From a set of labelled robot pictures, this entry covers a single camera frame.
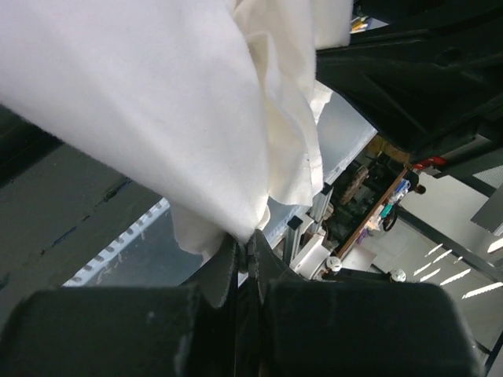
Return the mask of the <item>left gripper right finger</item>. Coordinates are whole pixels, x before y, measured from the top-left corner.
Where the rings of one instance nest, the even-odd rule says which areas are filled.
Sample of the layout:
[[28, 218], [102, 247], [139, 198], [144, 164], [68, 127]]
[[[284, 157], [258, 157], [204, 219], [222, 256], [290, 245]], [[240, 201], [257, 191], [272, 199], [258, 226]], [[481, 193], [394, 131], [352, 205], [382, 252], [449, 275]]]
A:
[[433, 284], [305, 280], [248, 241], [257, 376], [481, 376], [464, 318]]

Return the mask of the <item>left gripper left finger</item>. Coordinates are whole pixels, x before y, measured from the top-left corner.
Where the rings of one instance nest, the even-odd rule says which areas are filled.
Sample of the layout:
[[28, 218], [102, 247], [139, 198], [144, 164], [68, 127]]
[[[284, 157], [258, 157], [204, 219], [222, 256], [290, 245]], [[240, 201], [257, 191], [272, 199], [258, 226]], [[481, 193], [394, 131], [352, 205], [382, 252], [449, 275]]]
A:
[[34, 293], [2, 330], [2, 375], [233, 375], [238, 254], [227, 236], [177, 287]]

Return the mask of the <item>white t-shirt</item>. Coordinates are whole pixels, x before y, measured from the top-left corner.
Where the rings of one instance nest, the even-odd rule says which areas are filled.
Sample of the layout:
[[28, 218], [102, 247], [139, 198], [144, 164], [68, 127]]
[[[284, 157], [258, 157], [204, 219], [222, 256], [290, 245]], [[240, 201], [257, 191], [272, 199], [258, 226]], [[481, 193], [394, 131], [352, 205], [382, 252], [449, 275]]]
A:
[[180, 248], [247, 241], [323, 186], [316, 50], [350, 1], [4, 1], [1, 102], [165, 197]]

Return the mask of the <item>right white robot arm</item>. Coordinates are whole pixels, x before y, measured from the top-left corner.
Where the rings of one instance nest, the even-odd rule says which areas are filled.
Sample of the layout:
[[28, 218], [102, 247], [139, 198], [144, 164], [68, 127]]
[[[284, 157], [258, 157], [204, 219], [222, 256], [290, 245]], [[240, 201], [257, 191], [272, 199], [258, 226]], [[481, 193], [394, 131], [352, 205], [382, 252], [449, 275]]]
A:
[[412, 163], [467, 177], [502, 163], [502, 4], [360, 1], [382, 26], [317, 53], [317, 79]]

